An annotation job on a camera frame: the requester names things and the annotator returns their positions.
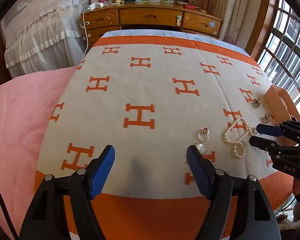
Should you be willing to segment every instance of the lace bedspread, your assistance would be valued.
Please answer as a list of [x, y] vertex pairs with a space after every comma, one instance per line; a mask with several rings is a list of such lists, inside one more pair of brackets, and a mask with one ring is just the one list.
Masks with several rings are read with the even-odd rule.
[[26, 6], [7, 26], [6, 48], [18, 37], [22, 37], [23, 31], [30, 28], [40, 18], [49, 18], [57, 9], [65, 9], [79, 3], [88, 3], [89, 0], [33, 0]]

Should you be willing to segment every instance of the blue gripper pad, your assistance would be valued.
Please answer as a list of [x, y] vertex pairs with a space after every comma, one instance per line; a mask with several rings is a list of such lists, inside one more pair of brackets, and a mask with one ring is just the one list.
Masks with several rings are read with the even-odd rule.
[[256, 129], [258, 133], [267, 134], [274, 137], [279, 137], [283, 134], [282, 130], [278, 126], [271, 126], [260, 123], [257, 125]]
[[94, 199], [96, 195], [99, 195], [101, 193], [114, 163], [114, 156], [114, 148], [112, 146], [109, 146], [108, 152], [106, 152], [106, 156], [103, 158], [103, 160], [101, 160], [99, 168], [92, 179], [91, 189], [89, 191], [90, 200]]
[[199, 160], [191, 147], [188, 147], [187, 149], [187, 160], [201, 195], [204, 195], [208, 200], [211, 200], [210, 179], [201, 167]]

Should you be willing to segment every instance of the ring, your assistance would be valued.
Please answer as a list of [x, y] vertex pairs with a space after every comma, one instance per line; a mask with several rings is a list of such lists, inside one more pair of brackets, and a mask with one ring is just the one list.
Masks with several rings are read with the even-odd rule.
[[[201, 138], [200, 138], [200, 134], [201, 133], [204, 133], [207, 135], [207, 139], [205, 141], [203, 141]], [[200, 131], [199, 134], [198, 134], [198, 139], [201, 141], [201, 142], [206, 142], [208, 141], [209, 139], [209, 129], [208, 128], [204, 128], [204, 130]]]
[[198, 149], [200, 154], [205, 155], [207, 153], [207, 148], [203, 143], [196, 143], [195, 147]]

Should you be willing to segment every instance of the orange h pattern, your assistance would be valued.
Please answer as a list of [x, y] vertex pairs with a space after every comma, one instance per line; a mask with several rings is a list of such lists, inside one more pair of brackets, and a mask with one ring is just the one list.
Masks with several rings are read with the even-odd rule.
[[[80, 64], [83, 64], [83, 63], [85, 63], [85, 62], [86, 62], [86, 60], [83, 60], [82, 62], [80, 62]], [[77, 67], [76, 70], [81, 69], [81, 67], [82, 67], [82, 65], [80, 65], [79, 67]]]
[[163, 47], [163, 49], [170, 49], [170, 51], [164, 51], [164, 53], [165, 54], [178, 54], [178, 55], [180, 55], [181, 56], [181, 52], [174, 52], [173, 50], [177, 50], [177, 51], [179, 51], [179, 49], [178, 48], [176, 48], [176, 49], [173, 49], [173, 48], [166, 48], [166, 47]]
[[199, 96], [199, 92], [198, 92], [197, 89], [196, 90], [189, 90], [188, 89], [187, 84], [192, 84], [192, 85], [195, 86], [195, 83], [194, 83], [193, 80], [190, 80], [190, 81], [188, 81], [188, 80], [178, 80], [178, 79], [175, 79], [175, 78], [173, 78], [172, 80], [173, 80], [174, 84], [182, 83], [183, 86], [185, 87], [185, 90], [181, 90], [179, 88], [176, 88], [176, 94], [177, 95], [180, 95], [180, 93], [188, 93], [188, 94], [196, 94], [197, 96]]
[[53, 115], [54, 114], [54, 111], [56, 110], [57, 107], [59, 107], [60, 109], [63, 108], [63, 105], [64, 105], [64, 102], [62, 104], [57, 104], [54, 109], [53, 109], [53, 112], [52, 112], [52, 115], [50, 117], [50, 120], [54, 120], [55, 122], [58, 121], [59, 119], [59, 116], [60, 114], [57, 114], [57, 115]]
[[257, 68], [255, 68], [255, 67], [253, 67], [253, 66], [251, 66], [251, 67], [256, 71], [256, 73], [257, 73], [258, 75], [263, 76], [263, 74], [262, 74]]
[[93, 151], [94, 151], [93, 146], [90, 146], [90, 149], [86, 149], [86, 148], [74, 147], [72, 143], [69, 143], [67, 153], [77, 152], [77, 154], [74, 158], [73, 163], [67, 163], [67, 160], [63, 160], [63, 163], [61, 165], [61, 169], [64, 170], [65, 168], [67, 168], [67, 169], [71, 169], [71, 170], [76, 171], [77, 169], [80, 169], [80, 168], [87, 168], [88, 165], [86, 165], [86, 164], [84, 165], [84, 167], [78, 166], [78, 160], [79, 160], [80, 154], [81, 153], [86, 153], [86, 154], [88, 154], [88, 157], [92, 158]]
[[267, 164], [267, 167], [269, 167], [269, 165], [272, 163], [272, 160], [270, 159], [269, 161], [268, 161], [268, 159], [266, 159], [266, 164]]
[[94, 78], [94, 77], [90, 77], [89, 82], [96, 81], [97, 84], [96, 84], [95, 87], [87, 86], [86, 92], [88, 92], [89, 90], [103, 90], [103, 91], [107, 91], [108, 86], [99, 87], [99, 84], [100, 84], [100, 81], [109, 82], [109, 79], [110, 79], [109, 76], [107, 76], [106, 78]]
[[230, 63], [230, 61], [229, 61], [228, 58], [226, 58], [226, 57], [218, 57], [218, 56], [216, 56], [216, 57], [217, 57], [217, 58], [223, 59], [223, 60], [220, 60], [221, 63], [223, 63], [223, 64], [229, 64], [229, 65], [233, 66], [233, 65]]
[[106, 54], [106, 53], [118, 53], [118, 50], [116, 50], [118, 48], [120, 48], [120, 47], [105, 47], [103, 49], [102, 54]]
[[[230, 111], [227, 111], [226, 109], [223, 109], [223, 112], [225, 113], [226, 117], [228, 117], [229, 115], [232, 115], [233, 120], [236, 120], [237, 116], [238, 117], [242, 117], [242, 115], [241, 115], [241, 113], [240, 113], [239, 110], [237, 112], [230, 112]], [[235, 126], [234, 126], [234, 128], [236, 128], [236, 129], [242, 128], [242, 129], [246, 130], [246, 127], [245, 127], [244, 124], [238, 124], [238, 123], [236, 123]]]
[[143, 64], [142, 61], [143, 60], [147, 60], [147, 61], [150, 61], [150, 58], [147, 57], [147, 58], [138, 58], [138, 57], [132, 57], [131, 58], [131, 61], [135, 61], [135, 60], [138, 60], [139, 61], [139, 64], [135, 64], [135, 63], [131, 63], [130, 64], [130, 67], [151, 67], [151, 64], [150, 63], [147, 63], [147, 64]]
[[218, 71], [213, 72], [213, 71], [211, 70], [212, 68], [216, 69], [215, 66], [209, 66], [209, 65], [206, 65], [206, 64], [202, 64], [202, 63], [200, 63], [200, 65], [201, 65], [202, 67], [207, 67], [207, 68], [209, 69], [209, 70], [203, 69], [203, 71], [204, 71], [205, 73], [212, 73], [212, 74], [221, 76], [220, 73], [219, 73]]
[[149, 126], [150, 129], [154, 129], [154, 119], [150, 119], [150, 121], [142, 121], [142, 111], [148, 110], [151, 113], [154, 113], [154, 105], [150, 106], [131, 106], [130, 104], [126, 105], [126, 112], [130, 112], [130, 110], [137, 110], [137, 120], [130, 121], [129, 118], [125, 117], [123, 122], [123, 128], [127, 128], [129, 125], [138, 125], [138, 126]]
[[247, 76], [248, 76], [248, 78], [252, 79], [251, 80], [252, 84], [261, 86], [260, 83], [256, 82], [256, 80], [257, 80], [256, 77], [249, 76], [248, 74], [247, 74]]
[[[216, 155], [215, 152], [211, 152], [210, 155], [202, 155], [204, 159], [210, 160], [212, 163], [216, 161]], [[194, 181], [194, 176], [192, 176], [189, 172], [186, 172], [185, 174], [185, 185], [190, 185], [190, 182]]]
[[247, 103], [248, 102], [254, 102], [254, 99], [252, 99], [251, 96], [250, 96], [250, 94], [253, 96], [251, 90], [243, 90], [241, 88], [239, 88], [239, 89], [240, 89], [241, 93], [246, 93], [247, 94], [248, 98], [244, 97], [246, 99]]

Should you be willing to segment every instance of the drawer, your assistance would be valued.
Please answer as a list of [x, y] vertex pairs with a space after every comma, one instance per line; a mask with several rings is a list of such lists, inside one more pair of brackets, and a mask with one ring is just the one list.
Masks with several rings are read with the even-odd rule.
[[87, 30], [119, 25], [118, 10], [98, 11], [84, 15]]
[[163, 8], [122, 8], [120, 24], [177, 26], [177, 16], [182, 17], [182, 11]]
[[207, 33], [217, 37], [221, 21], [195, 13], [185, 12], [182, 28]]
[[196, 31], [191, 31], [191, 30], [186, 30], [186, 29], [182, 29], [181, 31], [182, 31], [183, 33], [199, 34], [199, 35], [203, 35], [203, 36], [210, 37], [210, 38], [212, 38], [212, 39], [217, 40], [216, 37], [211, 36], [211, 35], [209, 35], [209, 34], [207, 34], [207, 33], [201, 33], [201, 32], [196, 32]]
[[97, 40], [100, 39], [102, 35], [105, 34], [106, 32], [116, 31], [119, 29], [120, 29], [119, 26], [109, 26], [109, 27], [87, 30], [89, 44], [95, 44]]

